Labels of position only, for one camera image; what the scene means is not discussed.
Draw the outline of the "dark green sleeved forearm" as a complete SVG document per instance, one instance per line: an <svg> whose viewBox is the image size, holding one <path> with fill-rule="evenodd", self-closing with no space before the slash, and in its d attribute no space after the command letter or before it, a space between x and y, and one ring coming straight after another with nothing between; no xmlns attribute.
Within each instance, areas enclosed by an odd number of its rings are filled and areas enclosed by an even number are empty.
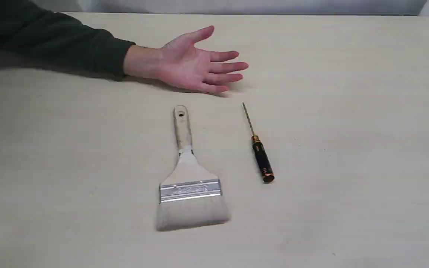
<svg viewBox="0 0 429 268"><path fill-rule="evenodd" d="M0 0L0 50L113 78L151 76L160 51L94 29L29 0Z"/></svg>

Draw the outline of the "person's open bare hand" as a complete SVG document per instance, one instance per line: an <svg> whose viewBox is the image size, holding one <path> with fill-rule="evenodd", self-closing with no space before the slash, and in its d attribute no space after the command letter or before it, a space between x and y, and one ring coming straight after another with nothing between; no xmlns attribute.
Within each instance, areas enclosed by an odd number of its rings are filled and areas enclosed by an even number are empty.
<svg viewBox="0 0 429 268"><path fill-rule="evenodd" d="M208 51L196 47L210 38L214 26L182 34L158 49L159 59L153 78L191 92L218 95L229 90L230 83L243 79L246 62L235 61L238 51Z"/></svg>

